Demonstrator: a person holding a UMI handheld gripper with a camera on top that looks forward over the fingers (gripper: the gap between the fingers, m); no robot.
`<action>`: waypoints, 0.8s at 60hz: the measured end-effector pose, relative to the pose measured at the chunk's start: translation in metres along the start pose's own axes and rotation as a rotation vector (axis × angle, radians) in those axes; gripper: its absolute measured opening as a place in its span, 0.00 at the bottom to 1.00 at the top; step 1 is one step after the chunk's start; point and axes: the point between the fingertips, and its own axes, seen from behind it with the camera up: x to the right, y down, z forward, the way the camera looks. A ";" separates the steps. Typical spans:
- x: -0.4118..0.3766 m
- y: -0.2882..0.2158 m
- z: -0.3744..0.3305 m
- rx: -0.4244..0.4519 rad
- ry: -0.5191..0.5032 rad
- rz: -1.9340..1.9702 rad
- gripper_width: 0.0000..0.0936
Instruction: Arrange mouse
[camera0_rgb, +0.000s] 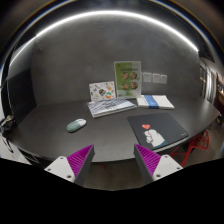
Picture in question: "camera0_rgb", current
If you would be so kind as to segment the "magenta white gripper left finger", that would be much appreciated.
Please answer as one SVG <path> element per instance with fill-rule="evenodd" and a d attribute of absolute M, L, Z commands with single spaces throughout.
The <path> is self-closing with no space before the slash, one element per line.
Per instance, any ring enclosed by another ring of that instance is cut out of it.
<path fill-rule="evenodd" d="M 45 171 L 82 186 L 94 155 L 94 145 L 89 145 L 68 157 L 59 156 Z"/>

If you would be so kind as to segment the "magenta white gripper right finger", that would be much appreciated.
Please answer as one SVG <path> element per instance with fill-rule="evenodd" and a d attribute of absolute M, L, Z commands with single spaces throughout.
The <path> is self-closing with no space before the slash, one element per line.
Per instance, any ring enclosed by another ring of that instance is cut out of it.
<path fill-rule="evenodd" d="M 138 144 L 134 145 L 134 156 L 145 185 L 182 169 L 168 154 L 160 156 Z"/>

